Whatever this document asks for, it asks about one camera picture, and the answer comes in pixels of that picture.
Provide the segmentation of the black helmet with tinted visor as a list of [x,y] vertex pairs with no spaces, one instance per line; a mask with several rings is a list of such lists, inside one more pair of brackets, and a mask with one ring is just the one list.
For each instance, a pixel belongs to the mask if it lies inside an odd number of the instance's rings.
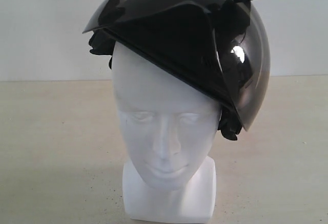
[[267,92],[269,41],[253,0],[104,0],[84,28],[91,53],[123,44],[218,101],[228,140],[254,122]]

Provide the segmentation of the white mannequin head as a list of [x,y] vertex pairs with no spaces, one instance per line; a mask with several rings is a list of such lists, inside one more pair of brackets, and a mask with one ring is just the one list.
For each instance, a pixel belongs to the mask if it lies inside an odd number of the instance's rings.
[[125,212],[135,220],[207,223],[216,200],[209,152],[220,104],[121,43],[114,47],[112,82],[129,157]]

